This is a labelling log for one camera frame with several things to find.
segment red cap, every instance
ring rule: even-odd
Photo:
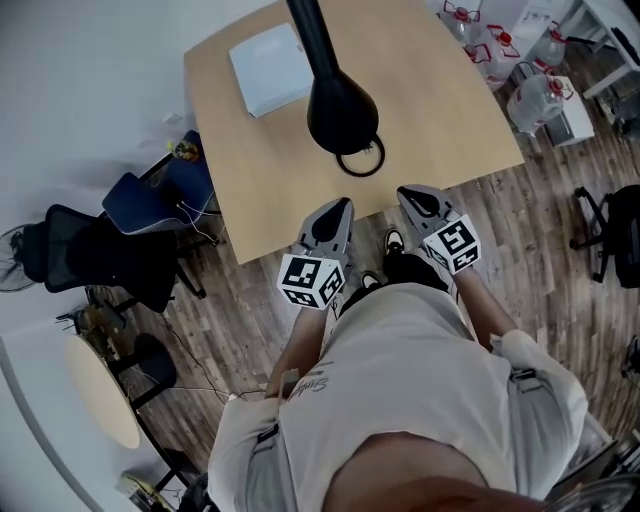
[[[502,43],[503,46],[510,46],[511,45],[511,36],[509,34],[507,34],[506,32],[502,32],[498,36],[498,39],[500,40],[500,42]]]
[[[453,17],[460,21],[469,21],[469,11],[464,7],[458,7],[453,13]]]
[[[557,28],[549,31],[551,33],[551,39],[558,41],[559,43],[566,43],[567,41],[562,38],[562,34]]]
[[[560,79],[554,78],[553,80],[549,81],[549,89],[551,89],[556,94],[562,94],[563,88],[564,85],[562,84],[562,81]]]

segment black chair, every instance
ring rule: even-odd
[[[615,194],[607,194],[605,203],[609,206],[609,220],[605,220],[600,207],[584,188],[576,189],[577,197],[585,197],[593,209],[600,225],[600,234],[582,243],[571,240],[575,250],[603,244],[599,253],[602,259],[600,272],[593,274],[593,280],[601,283],[607,271],[609,256],[616,260],[616,274],[623,288],[640,287],[640,185],[630,185]]]
[[[195,296],[206,297],[203,288],[193,286],[178,259],[208,243],[178,249],[172,231],[127,236],[108,218],[53,205],[44,222],[25,228],[21,259],[25,275],[44,283],[51,293],[79,286],[122,286],[132,298],[118,306],[103,305],[124,327],[121,313],[138,302],[162,313],[176,276]]]

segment wooden table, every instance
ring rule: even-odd
[[[447,188],[521,164],[493,95],[423,0],[321,0],[344,71],[374,99],[387,160],[354,178],[311,138],[308,99],[260,118],[246,111],[229,50],[293,21],[284,1],[229,25],[185,55],[202,144],[236,258],[292,244],[322,204],[350,197],[356,218],[398,203],[400,185]]]

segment lamp base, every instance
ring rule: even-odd
[[[346,172],[349,176],[354,176],[356,178],[366,178],[368,176],[372,176],[375,173],[377,173],[382,168],[382,165],[384,164],[384,161],[387,155],[384,149],[384,144],[382,143],[382,140],[378,135],[375,136],[375,138],[371,141],[371,144],[369,145],[369,147],[366,148],[364,151],[365,152],[371,151],[373,149],[373,146],[377,146],[378,150],[380,151],[378,163],[375,165],[373,169],[366,172],[355,171],[347,166],[347,164],[344,161],[344,155],[336,155],[336,160],[338,161],[338,165],[340,166],[340,169]]]

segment white wall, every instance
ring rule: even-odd
[[[269,0],[6,0],[0,232],[53,202],[96,213],[189,126],[183,54]],[[170,113],[177,126],[163,124]]]
[[[0,371],[0,510],[88,510],[44,454]]]
[[[193,127],[184,52],[271,1],[4,0],[0,233],[42,220],[53,203],[97,214],[122,174],[143,173],[166,153],[170,138]],[[172,113],[182,121],[164,124]],[[0,335],[60,459],[100,506],[121,511],[114,478],[157,456],[150,446],[129,452],[103,436],[68,381],[63,337],[53,318],[82,302],[81,290],[50,295],[41,285],[0,295]],[[68,492],[56,489],[55,475],[45,477],[54,471],[46,457],[31,456],[30,434],[20,418],[5,424],[6,392],[0,393],[0,470],[16,468],[6,479],[2,473],[4,512],[79,510]],[[18,471],[30,465],[33,478]],[[34,504],[40,500],[48,507],[16,508],[23,489]]]
[[[130,450],[97,428],[67,371],[64,342],[69,331],[54,322],[52,318],[3,337],[20,392],[78,485],[105,511],[129,510],[126,498],[115,490],[120,475],[131,470],[155,483],[168,467],[144,435],[140,447]],[[33,492],[46,491],[45,482]]]

